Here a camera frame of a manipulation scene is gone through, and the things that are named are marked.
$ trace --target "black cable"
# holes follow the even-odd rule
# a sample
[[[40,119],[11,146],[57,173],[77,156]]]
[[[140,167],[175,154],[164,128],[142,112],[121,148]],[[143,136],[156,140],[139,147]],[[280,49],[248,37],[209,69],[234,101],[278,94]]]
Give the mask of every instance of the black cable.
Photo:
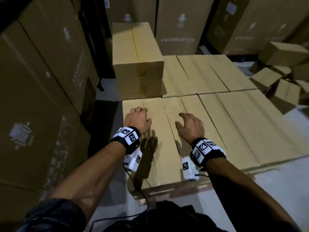
[[[203,177],[208,177],[209,178],[209,176],[207,176],[207,175],[203,175],[203,174],[195,174],[196,176],[203,176]]]
[[[125,164],[126,164],[126,165],[128,165],[127,163],[123,163],[123,164],[122,164],[122,166],[123,166],[123,168],[125,169],[126,173],[129,175],[130,179],[133,181],[133,178],[131,177],[131,175],[128,173],[128,171],[127,171],[127,170],[126,170],[126,168],[125,168]],[[141,212],[141,213],[139,213],[139,214],[132,215],[132,216],[115,217],[115,218],[111,217],[111,218],[104,218],[104,219],[95,220],[95,221],[93,221],[93,222],[92,222],[92,225],[91,225],[91,228],[90,228],[89,232],[91,232],[91,231],[92,231],[93,224],[94,224],[95,222],[106,221],[106,220],[112,220],[112,219],[124,219],[124,218],[131,218],[131,217],[139,216],[139,215],[141,215],[141,214],[143,214],[143,213],[147,212],[147,210],[149,209],[149,203],[148,203],[148,200],[147,200],[146,196],[143,194],[143,192],[142,192],[141,190],[139,190],[139,191],[141,192],[141,194],[143,195],[143,197],[145,198],[146,203],[147,203],[147,208],[146,208],[146,210],[145,210],[145,211],[143,211],[143,212]]]

